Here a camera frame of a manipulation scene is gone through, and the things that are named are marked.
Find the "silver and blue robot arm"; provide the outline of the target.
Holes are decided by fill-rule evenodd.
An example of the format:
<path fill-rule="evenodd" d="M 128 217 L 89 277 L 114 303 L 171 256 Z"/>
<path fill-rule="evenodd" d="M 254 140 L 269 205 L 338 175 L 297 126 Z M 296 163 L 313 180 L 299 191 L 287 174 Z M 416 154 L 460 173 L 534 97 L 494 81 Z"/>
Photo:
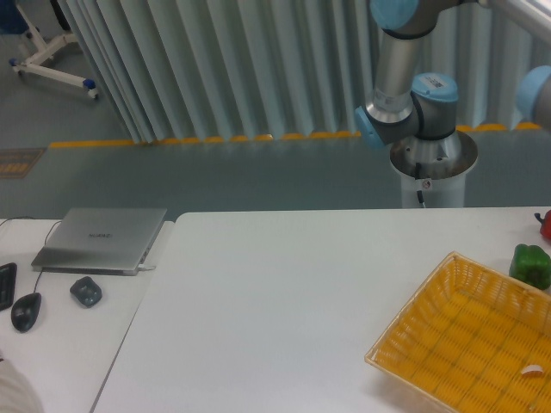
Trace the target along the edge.
<path fill-rule="evenodd" d="M 414 91 L 414 71 L 422 40 L 437 25 L 444 10 L 464 3 L 495 9 L 550 46 L 550 1 L 370 1 L 376 24 L 382 29 L 382 52 L 375 86 L 366 103 L 355 111 L 362 137 L 383 147 L 408 137 L 435 141 L 455 130 L 457 88 L 421 85 Z M 531 70 L 517 90 L 517 108 L 524 119 L 550 131 L 550 66 Z"/>

